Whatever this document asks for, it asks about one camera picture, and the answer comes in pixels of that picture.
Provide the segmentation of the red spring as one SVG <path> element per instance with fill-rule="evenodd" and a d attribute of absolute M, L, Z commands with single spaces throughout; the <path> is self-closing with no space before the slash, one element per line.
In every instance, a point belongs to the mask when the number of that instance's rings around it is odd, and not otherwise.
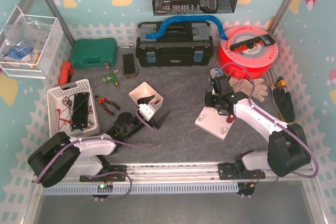
<path fill-rule="evenodd" d="M 226 122 L 228 124 L 231 124 L 234 121 L 234 119 L 235 119 L 235 116 L 231 114 L 227 117 Z"/>

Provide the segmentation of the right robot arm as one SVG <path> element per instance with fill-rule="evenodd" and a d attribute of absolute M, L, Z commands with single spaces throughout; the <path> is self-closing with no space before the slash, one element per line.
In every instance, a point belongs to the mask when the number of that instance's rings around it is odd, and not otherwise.
<path fill-rule="evenodd" d="M 209 81 L 213 90 L 206 92 L 205 106 L 224 110 L 226 117 L 243 120 L 268 143 L 264 152 L 248 151 L 237 156 L 235 166 L 238 171 L 270 170 L 285 177 L 311 162 L 312 155 L 302 126 L 278 121 L 253 103 L 247 94 L 235 92 L 226 76 L 211 77 Z"/>

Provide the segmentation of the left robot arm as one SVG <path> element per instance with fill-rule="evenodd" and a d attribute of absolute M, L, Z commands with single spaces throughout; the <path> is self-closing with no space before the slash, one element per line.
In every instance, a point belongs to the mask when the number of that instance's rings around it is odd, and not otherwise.
<path fill-rule="evenodd" d="M 153 102 L 154 97 L 138 99 L 135 115 L 119 114 L 110 130 L 102 135 L 74 137 L 56 133 L 27 160 L 36 182 L 48 188 L 67 177 L 79 177 L 84 182 L 90 179 L 109 182 L 116 175 L 123 176 L 125 169 L 114 168 L 106 156 L 122 146 L 130 146 L 128 140 L 143 128 L 148 127 L 154 133 L 160 129 L 170 111 L 160 109 Z"/>

